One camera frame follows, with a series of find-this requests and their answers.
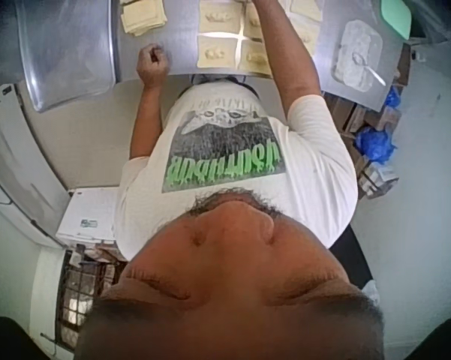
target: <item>white floor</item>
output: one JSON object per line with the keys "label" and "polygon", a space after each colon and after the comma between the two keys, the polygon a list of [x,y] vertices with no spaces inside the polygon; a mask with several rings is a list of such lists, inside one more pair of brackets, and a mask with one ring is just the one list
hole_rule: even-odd
{"label": "white floor", "polygon": [[[273,83],[249,82],[282,119]],[[187,86],[186,76],[170,79],[163,114]],[[44,114],[24,96],[32,130],[65,186],[119,183],[140,92],[138,81],[127,82]],[[401,180],[385,197],[363,200],[353,219],[381,294],[390,359],[451,317],[451,79],[414,63],[402,110],[392,159]]]}
{"label": "white floor", "polygon": [[377,281],[388,359],[451,317],[451,79],[414,63],[394,134],[400,181],[352,221]]}

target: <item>hand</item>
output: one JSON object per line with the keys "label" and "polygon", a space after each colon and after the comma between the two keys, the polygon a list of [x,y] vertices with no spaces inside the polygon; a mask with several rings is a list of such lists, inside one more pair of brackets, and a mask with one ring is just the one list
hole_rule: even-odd
{"label": "hand", "polygon": [[140,50],[137,73],[145,89],[161,88],[169,72],[167,55],[159,45],[153,43]]}

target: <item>cutting board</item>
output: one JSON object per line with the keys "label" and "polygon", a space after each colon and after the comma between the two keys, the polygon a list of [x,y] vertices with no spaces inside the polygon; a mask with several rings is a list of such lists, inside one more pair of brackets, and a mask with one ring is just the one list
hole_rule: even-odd
{"label": "cutting board", "polygon": [[380,9],[383,19],[405,40],[408,40],[412,26],[412,13],[403,0],[382,0]]}

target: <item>metal tray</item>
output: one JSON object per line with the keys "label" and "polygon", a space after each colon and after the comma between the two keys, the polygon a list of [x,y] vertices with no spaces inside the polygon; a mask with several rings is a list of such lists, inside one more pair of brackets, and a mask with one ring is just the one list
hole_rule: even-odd
{"label": "metal tray", "polygon": [[30,97],[43,112],[116,83],[111,0],[16,0]]}

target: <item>spoon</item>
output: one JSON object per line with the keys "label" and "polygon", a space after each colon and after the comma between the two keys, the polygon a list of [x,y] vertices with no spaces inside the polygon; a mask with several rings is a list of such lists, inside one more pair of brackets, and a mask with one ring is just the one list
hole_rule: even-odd
{"label": "spoon", "polygon": [[370,66],[368,66],[367,61],[363,58],[363,56],[361,56],[357,52],[353,52],[352,59],[353,59],[353,62],[355,62],[357,65],[363,66],[366,70],[368,70],[368,72],[370,72],[370,74],[372,74],[374,76],[374,78],[378,80],[378,82],[380,84],[382,84],[383,86],[386,86],[386,83],[382,79],[382,77],[374,69],[372,69]]}

